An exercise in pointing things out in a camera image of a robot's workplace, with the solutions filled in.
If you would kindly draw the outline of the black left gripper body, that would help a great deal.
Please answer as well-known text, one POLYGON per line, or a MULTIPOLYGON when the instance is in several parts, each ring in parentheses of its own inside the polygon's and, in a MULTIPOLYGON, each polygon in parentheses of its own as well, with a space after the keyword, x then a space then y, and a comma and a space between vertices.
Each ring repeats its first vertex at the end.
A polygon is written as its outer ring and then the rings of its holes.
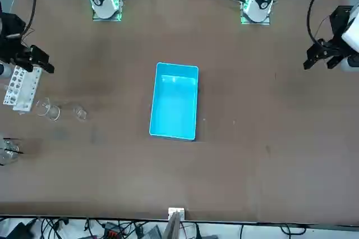
POLYGON ((329 16, 333 33, 333 37, 329 41, 330 47, 336 50, 337 55, 343 57, 347 57, 353 52, 353 49, 342 39, 342 34, 349 22, 352 8, 353 6, 351 5, 338 6, 329 16))

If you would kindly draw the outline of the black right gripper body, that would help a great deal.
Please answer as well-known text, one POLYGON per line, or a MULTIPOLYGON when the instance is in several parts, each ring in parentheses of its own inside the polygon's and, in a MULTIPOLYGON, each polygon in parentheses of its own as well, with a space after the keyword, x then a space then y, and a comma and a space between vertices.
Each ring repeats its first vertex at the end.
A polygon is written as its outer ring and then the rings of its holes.
POLYGON ((29 57, 28 49, 22 44, 21 33, 25 22, 17 15, 1 11, 1 61, 12 63, 16 54, 29 57))

